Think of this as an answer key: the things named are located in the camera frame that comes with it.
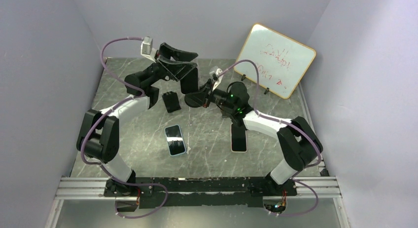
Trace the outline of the purple phone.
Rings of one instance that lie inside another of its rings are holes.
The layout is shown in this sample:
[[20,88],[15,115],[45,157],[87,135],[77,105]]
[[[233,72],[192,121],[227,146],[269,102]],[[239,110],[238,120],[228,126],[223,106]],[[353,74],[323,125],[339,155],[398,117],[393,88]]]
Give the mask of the purple phone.
[[199,70],[194,68],[181,81],[180,89],[182,94],[197,92],[199,90]]

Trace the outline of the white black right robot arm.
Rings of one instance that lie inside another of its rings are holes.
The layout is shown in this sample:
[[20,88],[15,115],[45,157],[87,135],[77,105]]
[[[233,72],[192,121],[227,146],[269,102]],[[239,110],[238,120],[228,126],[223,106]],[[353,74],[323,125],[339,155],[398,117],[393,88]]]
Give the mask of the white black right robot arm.
[[209,79],[198,91],[186,94],[186,104],[207,108],[214,103],[235,126],[278,140],[284,159],[268,174],[269,194],[279,195],[285,182],[310,167],[314,159],[321,159],[323,146],[305,118],[278,118],[257,111],[249,104],[247,87],[242,82],[233,82],[226,90],[216,89],[214,85],[214,80]]

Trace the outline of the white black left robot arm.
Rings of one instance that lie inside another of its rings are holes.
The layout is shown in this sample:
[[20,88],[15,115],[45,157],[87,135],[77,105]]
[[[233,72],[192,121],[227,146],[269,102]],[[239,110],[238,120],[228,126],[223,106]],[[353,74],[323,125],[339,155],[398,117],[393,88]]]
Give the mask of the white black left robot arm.
[[123,196],[137,195],[141,188],[152,188],[155,183],[137,185],[135,171],[119,154],[120,127],[157,103],[159,88],[154,87],[154,83],[160,80],[180,82],[181,92],[186,94],[197,90],[199,82],[194,62],[198,57],[196,52],[179,50],[165,42],[155,49],[150,41],[141,39],[140,54],[151,64],[124,79],[103,65],[109,75],[125,85],[128,96],[103,110],[88,110],[76,142],[81,160],[99,166],[110,177],[111,193]]

